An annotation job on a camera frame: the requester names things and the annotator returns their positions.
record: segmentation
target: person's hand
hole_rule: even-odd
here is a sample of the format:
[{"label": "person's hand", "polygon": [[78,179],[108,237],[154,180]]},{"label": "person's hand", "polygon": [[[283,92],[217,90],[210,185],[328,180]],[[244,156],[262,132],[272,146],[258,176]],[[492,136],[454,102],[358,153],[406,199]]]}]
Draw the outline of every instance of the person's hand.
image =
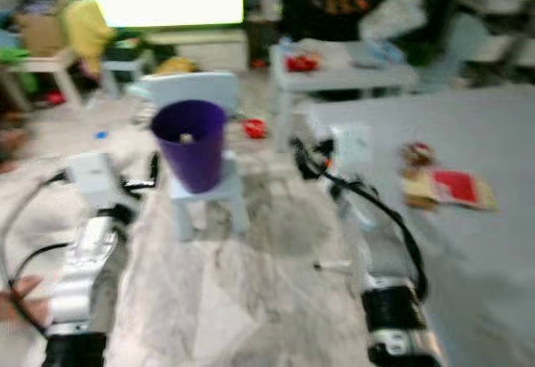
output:
[{"label": "person's hand", "polygon": [[[28,296],[43,279],[37,276],[29,276],[20,279],[15,283],[15,292],[17,295],[24,299]],[[23,306],[33,316],[33,318],[41,324],[45,324],[48,316],[48,299],[47,298],[35,298],[25,300]],[[9,294],[6,292],[0,292],[0,322],[2,321],[22,321],[13,308],[9,299]]]}]

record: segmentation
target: purple bucket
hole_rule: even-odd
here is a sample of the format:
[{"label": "purple bucket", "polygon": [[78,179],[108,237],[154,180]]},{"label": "purple bucket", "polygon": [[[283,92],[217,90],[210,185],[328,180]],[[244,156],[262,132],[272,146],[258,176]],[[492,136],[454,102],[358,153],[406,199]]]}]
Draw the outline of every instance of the purple bucket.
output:
[{"label": "purple bucket", "polygon": [[[212,189],[221,179],[223,133],[227,117],[219,106],[189,100],[162,108],[150,126],[169,166],[191,193]],[[182,134],[193,143],[182,144]]]}]

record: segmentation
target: yellow cloth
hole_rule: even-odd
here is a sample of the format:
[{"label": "yellow cloth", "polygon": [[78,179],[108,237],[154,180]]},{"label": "yellow cloth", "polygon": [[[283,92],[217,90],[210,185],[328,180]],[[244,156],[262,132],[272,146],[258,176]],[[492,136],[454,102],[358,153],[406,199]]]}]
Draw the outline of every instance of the yellow cloth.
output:
[{"label": "yellow cloth", "polygon": [[64,12],[65,27],[74,52],[85,61],[87,71],[100,73],[100,57],[115,30],[106,25],[99,5],[93,0],[71,3]]}]

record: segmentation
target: snack package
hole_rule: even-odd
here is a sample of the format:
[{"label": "snack package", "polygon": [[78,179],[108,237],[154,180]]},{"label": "snack package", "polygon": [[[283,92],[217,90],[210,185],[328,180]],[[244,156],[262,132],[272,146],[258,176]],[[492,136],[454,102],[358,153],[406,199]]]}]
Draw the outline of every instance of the snack package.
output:
[{"label": "snack package", "polygon": [[430,208],[453,204],[482,210],[496,210],[491,187],[479,176],[461,171],[421,170],[402,181],[407,204]]}]

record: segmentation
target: cardboard box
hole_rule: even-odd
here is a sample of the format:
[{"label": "cardboard box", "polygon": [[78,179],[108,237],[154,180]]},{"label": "cardboard box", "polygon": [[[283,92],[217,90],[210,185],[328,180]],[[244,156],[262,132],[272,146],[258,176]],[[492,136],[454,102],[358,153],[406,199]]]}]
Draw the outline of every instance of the cardboard box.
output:
[{"label": "cardboard box", "polygon": [[31,56],[49,57],[67,46],[59,12],[17,14],[23,45]]}]

